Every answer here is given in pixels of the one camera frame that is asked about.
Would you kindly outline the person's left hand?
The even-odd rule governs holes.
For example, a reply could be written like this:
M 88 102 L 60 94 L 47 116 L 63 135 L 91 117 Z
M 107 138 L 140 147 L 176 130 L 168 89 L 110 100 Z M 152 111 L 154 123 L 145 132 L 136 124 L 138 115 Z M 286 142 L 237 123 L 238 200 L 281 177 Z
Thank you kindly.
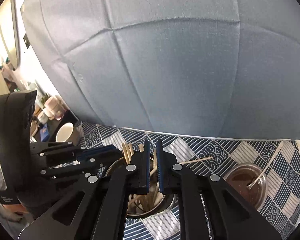
M 3 205 L 0 202 L 0 215 L 6 220 L 18 222 L 28 211 L 21 204 Z

